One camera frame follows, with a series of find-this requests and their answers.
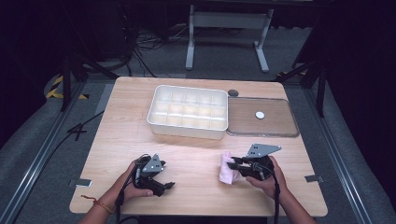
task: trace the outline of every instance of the red string bracelet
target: red string bracelet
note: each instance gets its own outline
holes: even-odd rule
[[[110,208],[108,208],[104,203],[101,203],[101,202],[97,201],[97,200],[96,200],[95,198],[93,198],[93,197],[88,197],[88,196],[85,196],[85,195],[81,195],[81,197],[86,198],[86,199],[93,199],[93,203],[96,203],[96,204],[101,205],[102,207],[104,207],[104,208],[107,210],[107,212],[108,212],[110,215],[113,215],[114,212],[113,212]]]

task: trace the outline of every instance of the cable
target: cable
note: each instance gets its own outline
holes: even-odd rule
[[[139,62],[139,67],[142,69],[142,71],[143,71],[143,77],[145,77],[146,76],[146,70],[143,68],[143,66],[142,66],[142,62],[140,62],[138,59],[137,59],[137,61]]]
[[[131,70],[131,66],[129,66],[129,64],[126,64],[126,68],[128,69],[128,75],[131,77],[132,76],[132,70]]]
[[[92,61],[89,58],[86,58],[80,54],[77,53],[73,53],[73,57],[75,57],[76,59],[79,59],[81,61],[83,61],[84,63],[87,63],[90,67],[93,67],[94,69],[100,71],[101,73],[105,74],[106,76],[113,78],[113,79],[117,79],[119,77],[119,75],[114,74],[108,70],[106,70],[102,65]]]
[[[140,168],[141,160],[143,158],[146,158],[147,156],[148,156],[148,154],[143,154],[142,156],[139,157],[139,159],[134,161],[134,168],[132,169],[131,173],[128,174],[128,177],[126,178],[124,184],[122,185],[122,188],[120,190],[119,196],[117,196],[117,199],[115,201],[115,204],[116,204],[116,223],[117,224],[120,224],[123,221],[125,221],[124,220],[125,218],[123,220],[120,220],[120,208],[123,205],[124,196],[125,196],[125,192],[124,191],[125,191],[126,187],[129,184],[134,182],[133,180],[131,182],[129,182],[129,180],[131,179],[132,175],[136,173],[137,168],[138,167]]]
[[[175,39],[173,41],[162,41],[156,35],[153,35],[151,33],[142,33],[142,34],[140,34],[140,36],[143,36],[143,37],[137,38],[137,39],[141,39],[140,41],[137,41],[137,46],[138,46],[137,48],[141,49],[141,50],[160,49],[163,46],[168,45],[168,44],[173,44],[173,43],[179,41],[180,39],[188,40],[183,37],[178,37],[179,35],[183,36],[188,31],[188,28],[189,28],[189,26],[186,26],[183,29],[181,29],[180,31],[178,31],[175,35],[169,36],[169,39]],[[152,42],[152,45],[150,47],[144,47],[144,46],[139,45],[139,44],[146,44],[149,42]]]
[[[140,56],[138,55],[138,53],[136,52],[135,49],[134,49],[134,52],[135,52],[135,55],[136,55],[136,57],[138,58],[138,60],[139,60],[140,62],[142,62],[143,65],[145,65],[145,67],[146,67],[146,69],[149,71],[149,73],[150,73],[153,77],[157,77],[157,76],[155,76],[155,75],[151,72],[151,70],[149,70],[148,66],[145,64],[145,62],[143,62],[142,58],[140,58]]]
[[[44,161],[43,166],[41,168],[41,170],[38,172],[37,176],[37,180],[38,178],[41,176],[41,174],[43,173],[44,169],[46,168],[47,164],[49,163],[50,159],[52,158],[52,156],[55,154],[56,150],[61,146],[61,144],[70,136],[74,133],[74,131],[78,130],[80,127],[84,126],[85,124],[87,124],[88,122],[90,122],[91,120],[95,119],[96,117],[98,117],[99,115],[103,114],[105,111],[100,112],[99,114],[95,115],[94,117],[88,119],[87,121],[83,122],[82,124],[78,124],[75,127],[73,127],[72,129],[69,130],[69,134],[52,150],[52,152],[49,154],[49,156],[47,157],[47,159]]]
[[[277,178],[275,175],[275,172],[273,170],[270,170],[268,167],[263,166],[261,164],[259,164],[258,162],[253,162],[252,163],[253,169],[257,169],[257,170],[262,170],[265,169],[267,170],[271,176],[274,178],[275,181],[275,214],[274,214],[274,224],[277,224],[278,220],[279,220],[279,194],[280,194],[280,187],[279,187],[279,183],[277,182]]]
[[[116,69],[122,68],[124,65],[128,65],[128,62],[131,61],[131,59],[132,59],[132,57],[130,55],[122,56],[120,63],[116,63],[116,64],[113,64],[110,66],[104,66],[104,68],[108,71],[114,71]],[[90,72],[90,73],[100,73],[101,72],[101,71],[99,71],[95,68],[92,68],[92,67],[84,67],[84,68],[87,72]]]

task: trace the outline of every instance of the gray carpet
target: gray carpet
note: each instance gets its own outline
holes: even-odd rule
[[[264,53],[270,72],[264,74],[252,48],[257,33],[242,31],[229,35],[220,31],[202,31],[196,37],[194,67],[184,68],[187,40],[183,38],[159,49],[142,50],[142,59],[155,75],[179,78],[207,78],[266,81],[275,78],[279,72],[289,71],[309,29],[270,30],[264,44]],[[136,59],[130,62],[132,76],[150,77],[149,71]],[[128,76],[128,69],[122,67],[114,71]],[[320,129],[315,111],[310,107],[308,94],[312,90],[302,90],[299,86],[285,83],[286,93],[304,139],[314,170],[325,180],[320,184],[329,214],[318,217],[318,223],[360,223],[353,211],[340,176],[332,162],[325,134]],[[100,74],[90,74],[82,93],[89,94],[88,100],[77,100],[60,127],[54,146],[66,136],[67,130],[82,123],[102,111],[111,92],[114,80]],[[344,164],[351,174],[361,200],[372,223],[394,223],[396,220],[388,196],[384,193],[374,175],[367,167],[359,148],[353,140],[342,115],[327,88],[324,102],[325,119],[334,143],[342,155]],[[29,168],[38,150],[46,140],[53,122],[59,116],[62,100],[48,99],[0,150],[0,211],[4,211],[17,190],[24,173]],[[69,211],[74,188],[70,180],[76,180],[82,171],[101,117],[84,126],[83,133],[76,141],[71,135],[53,154],[43,173],[35,183],[16,223],[76,223],[82,215]],[[289,223],[285,217],[280,223]]]

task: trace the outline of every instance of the wire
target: wire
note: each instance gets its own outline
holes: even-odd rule
[[[145,65],[145,67],[146,67],[146,69],[149,71],[149,73],[150,73],[153,77],[157,77],[157,76],[155,76],[155,75],[151,72],[151,70],[149,70],[148,66],[145,64],[145,62],[143,62],[142,58],[140,58],[139,54],[136,52],[135,49],[134,49],[134,52],[135,52],[135,56],[137,57],[137,59],[138,59],[143,65]]]
[[[126,68],[128,69],[128,75],[131,77],[132,76],[132,70],[131,70],[131,66],[129,66],[129,64],[126,64]]]
[[[131,61],[131,59],[132,59],[132,57],[130,55],[122,56],[120,63],[116,63],[116,64],[113,64],[110,66],[104,66],[104,68],[108,71],[114,71],[116,69],[122,68],[124,65],[128,65],[128,62]],[[92,67],[84,67],[84,69],[90,73],[100,73],[101,72],[101,71],[98,71]]]
[[[277,222],[279,220],[279,194],[280,194],[280,187],[279,187],[279,183],[277,182],[277,178],[276,178],[275,172],[273,170],[270,170],[268,167],[259,164],[258,162],[252,162],[251,165],[253,166],[253,169],[257,169],[259,167],[259,169],[257,169],[257,170],[260,170],[260,168],[267,170],[271,174],[271,176],[274,178],[274,181],[275,181],[274,224],[277,224]]]
[[[159,37],[156,35],[153,35],[152,33],[141,33],[140,36],[137,38],[138,41],[137,43],[137,48],[140,50],[152,50],[152,49],[160,49],[165,45],[168,44],[173,44],[181,39],[188,40],[186,38],[183,38],[182,36],[187,33],[189,26],[184,27],[180,31],[178,31],[175,35],[169,36],[169,39],[175,39],[174,41],[162,41]],[[141,44],[147,44],[147,43],[152,43],[151,46],[145,47],[141,46]]]
[[[142,71],[143,71],[143,77],[145,77],[145,76],[146,76],[146,70],[143,68],[142,62],[140,62],[138,59],[137,59],[137,61],[139,62],[139,67],[140,67],[140,68],[142,69]]]
[[[103,114],[105,111],[100,112],[99,114],[95,115],[94,117],[88,119],[87,121],[83,122],[82,124],[78,124],[75,127],[73,127],[72,129],[69,130],[69,134],[52,150],[52,152],[49,154],[49,156],[46,158],[46,160],[44,161],[43,167],[41,168],[41,170],[38,172],[37,174],[37,180],[38,178],[41,176],[41,174],[43,173],[44,169],[46,168],[47,164],[49,163],[50,159],[52,158],[52,156],[55,154],[56,150],[61,146],[61,144],[68,138],[70,137],[70,135],[72,135],[74,133],[74,131],[77,131],[80,127],[84,126],[85,124],[87,124],[88,122],[90,122],[91,120],[95,119],[96,117],[98,117],[99,115]]]
[[[124,184],[122,185],[122,188],[120,190],[119,196],[117,196],[117,199],[115,201],[116,204],[116,223],[122,223],[125,220],[120,220],[120,208],[123,205],[123,201],[124,201],[124,196],[125,196],[125,189],[126,187],[131,184],[132,182],[134,182],[133,180],[130,182],[130,179],[132,178],[132,176],[136,173],[136,170],[138,167],[140,167],[141,164],[141,160],[145,157],[148,157],[149,154],[143,154],[142,156],[139,157],[139,159],[134,161],[134,168],[132,169],[131,173],[128,174],[128,177],[126,178]]]

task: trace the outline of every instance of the human hand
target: human hand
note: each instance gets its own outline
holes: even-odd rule
[[[117,181],[111,187],[111,189],[115,190],[118,194],[133,169],[134,169],[134,161],[132,161],[131,164],[128,166],[128,169],[122,175],[120,175],[120,177],[117,179]],[[132,183],[132,181],[133,180],[131,178],[128,182],[127,187],[124,190],[124,202],[125,203],[128,202],[129,200],[131,200],[132,198],[148,197],[148,196],[153,195],[153,192],[151,189],[137,189],[134,186],[134,183]]]
[[[285,176],[283,175],[282,170],[280,169],[279,165],[277,164],[276,160],[274,157],[270,156],[269,157],[270,160],[272,161],[273,165],[274,165],[274,172],[276,175],[276,179],[277,182],[279,184],[280,187],[280,191],[287,191],[288,187],[286,185],[286,179]],[[249,182],[252,186],[262,189],[262,191],[264,191],[264,193],[274,199],[275,198],[275,180],[272,176],[270,176],[269,178],[265,179],[265,180],[258,180],[254,177],[251,176],[247,176],[246,177],[247,182]]]

